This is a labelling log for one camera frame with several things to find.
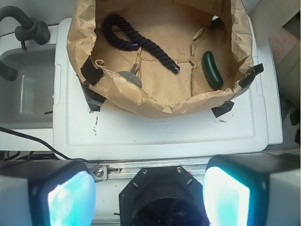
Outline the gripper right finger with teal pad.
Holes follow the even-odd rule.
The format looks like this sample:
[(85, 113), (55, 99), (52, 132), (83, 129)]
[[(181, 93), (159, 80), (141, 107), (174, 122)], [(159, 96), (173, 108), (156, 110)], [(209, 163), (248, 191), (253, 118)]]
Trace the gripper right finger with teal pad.
[(301, 158), (297, 154), (218, 154), (203, 182), (213, 226), (299, 226)]

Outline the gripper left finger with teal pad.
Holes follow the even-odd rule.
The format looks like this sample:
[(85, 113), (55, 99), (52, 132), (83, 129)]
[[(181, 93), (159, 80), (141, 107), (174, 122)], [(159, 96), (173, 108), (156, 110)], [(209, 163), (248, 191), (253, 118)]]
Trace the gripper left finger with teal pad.
[(2, 226), (89, 226), (95, 182), (82, 161), (0, 163)]

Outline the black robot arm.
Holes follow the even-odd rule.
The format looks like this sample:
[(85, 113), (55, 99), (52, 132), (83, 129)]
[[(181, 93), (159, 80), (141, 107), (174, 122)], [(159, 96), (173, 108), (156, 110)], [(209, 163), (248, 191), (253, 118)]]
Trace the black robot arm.
[[(94, 172), (82, 161), (2, 161), (3, 226), (89, 226)], [(181, 166), (142, 168), (119, 193), (123, 226), (298, 226), (295, 154), (219, 154), (203, 182)]]

